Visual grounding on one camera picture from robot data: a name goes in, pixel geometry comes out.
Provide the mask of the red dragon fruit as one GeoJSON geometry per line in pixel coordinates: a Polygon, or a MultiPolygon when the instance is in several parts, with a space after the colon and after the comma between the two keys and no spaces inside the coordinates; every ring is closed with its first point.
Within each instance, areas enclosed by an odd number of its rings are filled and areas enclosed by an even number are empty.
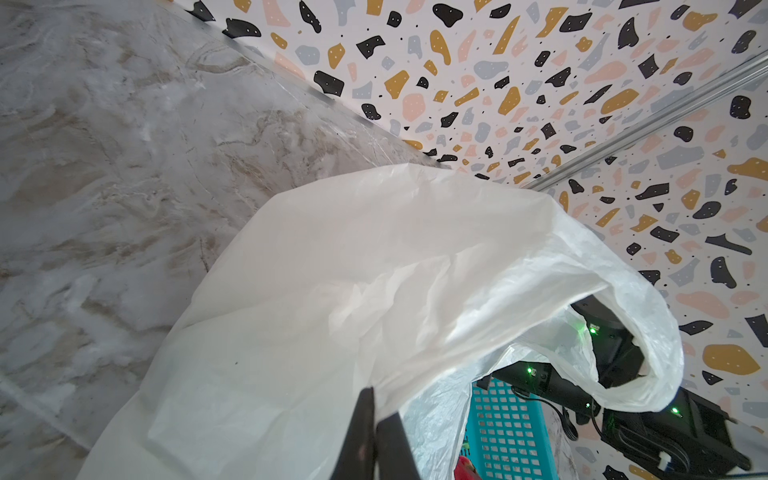
{"type": "Polygon", "coordinates": [[[455,480],[481,480],[472,462],[464,456],[459,456],[453,471],[455,480]]]}

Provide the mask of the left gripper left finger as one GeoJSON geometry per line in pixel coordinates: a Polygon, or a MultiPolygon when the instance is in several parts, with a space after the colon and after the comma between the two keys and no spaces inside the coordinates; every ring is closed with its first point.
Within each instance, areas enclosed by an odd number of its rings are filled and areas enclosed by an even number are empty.
{"type": "Polygon", "coordinates": [[[375,471],[375,398],[361,390],[330,480],[372,480],[375,471]]]}

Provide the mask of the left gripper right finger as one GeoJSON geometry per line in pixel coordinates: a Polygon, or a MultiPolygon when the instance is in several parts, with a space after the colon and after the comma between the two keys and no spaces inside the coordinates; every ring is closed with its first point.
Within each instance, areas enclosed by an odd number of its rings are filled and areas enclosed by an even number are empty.
{"type": "Polygon", "coordinates": [[[407,435],[398,413],[380,421],[375,430],[381,480],[420,480],[407,435]]]}

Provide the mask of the white plastic bag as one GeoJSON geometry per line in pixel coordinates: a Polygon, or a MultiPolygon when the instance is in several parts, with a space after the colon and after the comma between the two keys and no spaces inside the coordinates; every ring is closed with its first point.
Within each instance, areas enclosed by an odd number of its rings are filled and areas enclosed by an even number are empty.
{"type": "Polygon", "coordinates": [[[326,479],[362,389],[450,475],[469,384],[535,353],[604,407],[664,409],[678,323],[551,196],[399,164],[278,194],[236,235],[83,479],[326,479]]]}

